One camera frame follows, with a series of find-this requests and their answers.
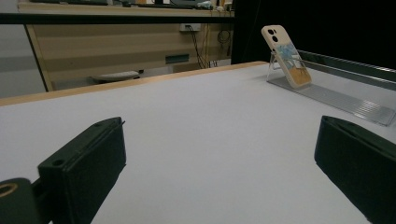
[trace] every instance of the black curtain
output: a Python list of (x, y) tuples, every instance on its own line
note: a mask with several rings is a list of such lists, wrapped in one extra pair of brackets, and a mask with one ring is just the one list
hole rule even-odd
[(232, 64), (269, 62), (271, 51), (261, 29), (280, 24), (297, 49), (396, 69), (396, 14), (384, 0), (234, 1)]

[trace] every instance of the phone stand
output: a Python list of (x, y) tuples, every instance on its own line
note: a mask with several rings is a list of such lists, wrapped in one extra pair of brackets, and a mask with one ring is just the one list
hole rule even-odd
[(396, 114), (396, 71), (303, 50), (300, 61), (312, 83), (294, 89), (272, 52), (267, 82), (331, 105), (359, 118), (389, 126)]

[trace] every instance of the phone case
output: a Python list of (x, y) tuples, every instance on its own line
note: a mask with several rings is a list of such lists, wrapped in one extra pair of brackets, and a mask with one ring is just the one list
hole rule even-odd
[(301, 57), (294, 47), (285, 28), (281, 25), (267, 25), (262, 27), (262, 36), (282, 68), (289, 84), (293, 88), (301, 88), (311, 83), (311, 76)]

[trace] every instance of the wooden desk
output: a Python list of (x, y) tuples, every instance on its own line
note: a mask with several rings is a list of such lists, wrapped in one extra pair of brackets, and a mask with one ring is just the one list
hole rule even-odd
[(396, 125), (286, 91), (267, 70), (236, 64), (0, 100), (0, 177), (36, 180), (50, 154), (120, 116), (127, 165), (93, 223), (368, 223), (314, 161), (320, 119), (393, 143)]
[[(210, 18), (233, 18), (233, 12), (189, 9), (159, 9), (120, 6), (76, 6), (19, 2), (23, 14), (39, 15), (107, 15), (101, 23), (59, 25), (26, 24), (42, 77), (48, 91), (56, 90), (56, 82), (77, 77), (94, 77), (127, 71), (137, 71), (166, 65), (196, 64), (198, 57), (191, 32), (180, 32), (185, 18), (202, 22)], [(163, 24), (119, 24), (118, 16), (126, 21), (150, 16), (178, 18)], [(219, 33), (226, 42), (219, 42)], [(198, 52), (206, 62), (230, 59), (233, 26), (203, 23), (201, 31), (194, 32)]]

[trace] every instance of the white phone case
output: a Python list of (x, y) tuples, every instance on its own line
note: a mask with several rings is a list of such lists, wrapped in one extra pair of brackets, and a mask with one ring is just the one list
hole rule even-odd
[(276, 61), (282, 68), (289, 84), (293, 88), (301, 88), (311, 83), (311, 76), (301, 60), (285, 28), (281, 25), (262, 27), (262, 36), (271, 51), (275, 52)]

